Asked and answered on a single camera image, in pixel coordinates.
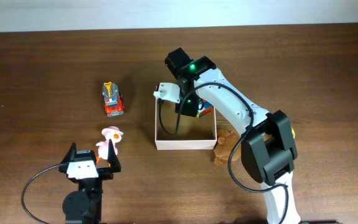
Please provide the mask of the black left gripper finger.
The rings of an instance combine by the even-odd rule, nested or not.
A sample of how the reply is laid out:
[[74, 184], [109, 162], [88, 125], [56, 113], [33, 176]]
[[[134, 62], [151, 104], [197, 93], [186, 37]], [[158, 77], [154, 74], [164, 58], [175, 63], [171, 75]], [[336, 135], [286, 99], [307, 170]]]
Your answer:
[[70, 146], [68, 152], [66, 153], [66, 155], [64, 156], [64, 158], [60, 162], [60, 166], [58, 168], [59, 172], [66, 172], [67, 171], [68, 165], [69, 165], [70, 161], [74, 159], [75, 154], [76, 154], [76, 143], [73, 142], [72, 145]]
[[121, 171], [121, 164], [119, 162], [119, 159], [117, 157], [117, 154], [115, 153], [115, 148], [113, 145], [112, 140], [110, 139], [108, 142], [108, 164], [111, 168], [113, 173], [120, 172]]

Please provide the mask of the multicolour puzzle cube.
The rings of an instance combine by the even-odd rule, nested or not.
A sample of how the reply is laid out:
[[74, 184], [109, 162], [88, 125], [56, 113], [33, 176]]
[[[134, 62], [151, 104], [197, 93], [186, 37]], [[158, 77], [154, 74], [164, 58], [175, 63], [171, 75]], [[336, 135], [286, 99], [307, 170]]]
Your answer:
[[198, 103], [198, 114], [197, 118], [207, 115], [213, 109], [212, 105], [204, 99], [200, 99]]

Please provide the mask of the pink cardboard box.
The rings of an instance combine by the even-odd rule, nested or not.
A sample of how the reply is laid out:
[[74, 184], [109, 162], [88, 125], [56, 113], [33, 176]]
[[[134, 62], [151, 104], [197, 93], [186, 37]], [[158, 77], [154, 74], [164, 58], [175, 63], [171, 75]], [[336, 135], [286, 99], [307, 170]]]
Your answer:
[[177, 114], [175, 105], [164, 103], [162, 110], [155, 104], [154, 141], [159, 151], [164, 150], [210, 150], [217, 142], [216, 110], [212, 109], [201, 118], [181, 116], [178, 133], [171, 136], [163, 131], [158, 116], [162, 115], [164, 129], [174, 132]]

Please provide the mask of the brown plush capybara toy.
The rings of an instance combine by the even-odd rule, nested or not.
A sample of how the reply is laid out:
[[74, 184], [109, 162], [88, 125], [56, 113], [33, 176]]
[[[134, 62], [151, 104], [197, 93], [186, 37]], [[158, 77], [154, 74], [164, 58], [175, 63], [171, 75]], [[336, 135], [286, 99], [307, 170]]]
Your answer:
[[227, 165], [231, 151], [239, 139], [240, 135], [238, 135], [235, 129], [219, 129], [217, 131], [217, 144], [214, 148], [215, 165]]

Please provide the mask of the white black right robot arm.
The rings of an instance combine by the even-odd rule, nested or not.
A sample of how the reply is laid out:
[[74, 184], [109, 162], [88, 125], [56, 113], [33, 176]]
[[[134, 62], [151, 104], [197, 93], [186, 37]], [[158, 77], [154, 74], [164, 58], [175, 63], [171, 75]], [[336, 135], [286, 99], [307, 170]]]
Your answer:
[[288, 116], [258, 106], [224, 77], [208, 57], [190, 58], [182, 48], [165, 58], [176, 83], [161, 83], [154, 93], [159, 101], [175, 104], [178, 117], [197, 116], [201, 100], [216, 108], [240, 135], [228, 159], [241, 150], [247, 173], [261, 185], [269, 223], [300, 223], [292, 189], [298, 157], [295, 133]]

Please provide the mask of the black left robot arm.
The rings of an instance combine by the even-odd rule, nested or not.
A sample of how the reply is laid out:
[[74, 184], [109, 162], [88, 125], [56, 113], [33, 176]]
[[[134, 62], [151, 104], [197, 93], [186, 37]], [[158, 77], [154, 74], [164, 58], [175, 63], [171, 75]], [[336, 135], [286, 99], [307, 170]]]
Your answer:
[[78, 185], [62, 203], [65, 223], [100, 223], [102, 211], [103, 182], [112, 180], [121, 171], [121, 164], [108, 141], [108, 166], [97, 167], [94, 151], [78, 151], [73, 143], [60, 163], [58, 170], [68, 180]]

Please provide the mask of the pink duck toy with hat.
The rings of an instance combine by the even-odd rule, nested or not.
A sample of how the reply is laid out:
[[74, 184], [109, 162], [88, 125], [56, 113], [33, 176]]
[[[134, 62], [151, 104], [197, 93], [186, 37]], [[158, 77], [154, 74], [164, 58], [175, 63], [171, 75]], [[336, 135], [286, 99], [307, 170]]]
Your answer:
[[116, 144], [122, 140], [124, 133], [117, 126], [110, 126], [102, 129], [101, 134], [105, 137], [104, 141], [96, 143], [98, 148], [98, 156], [96, 162], [100, 159], [107, 160], [109, 155], [109, 144], [112, 144], [115, 155], [118, 154]]

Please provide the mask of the red grey toy truck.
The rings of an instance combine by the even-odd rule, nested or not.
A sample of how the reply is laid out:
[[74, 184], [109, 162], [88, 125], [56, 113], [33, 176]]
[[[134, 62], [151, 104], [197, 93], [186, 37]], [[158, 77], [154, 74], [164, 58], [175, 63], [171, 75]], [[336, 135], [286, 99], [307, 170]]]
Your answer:
[[124, 114], [124, 104], [118, 86], [112, 82], [103, 83], [104, 109], [108, 117]]

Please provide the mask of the yellow ball with letters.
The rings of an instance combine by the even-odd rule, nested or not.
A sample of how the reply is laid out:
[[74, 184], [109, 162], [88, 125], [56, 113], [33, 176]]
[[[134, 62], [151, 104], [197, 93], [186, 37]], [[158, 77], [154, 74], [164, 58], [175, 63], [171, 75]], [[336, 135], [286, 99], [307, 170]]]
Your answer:
[[291, 128], [291, 133], [292, 133], [293, 139], [295, 139], [296, 134], [295, 134], [295, 130], [293, 128]]

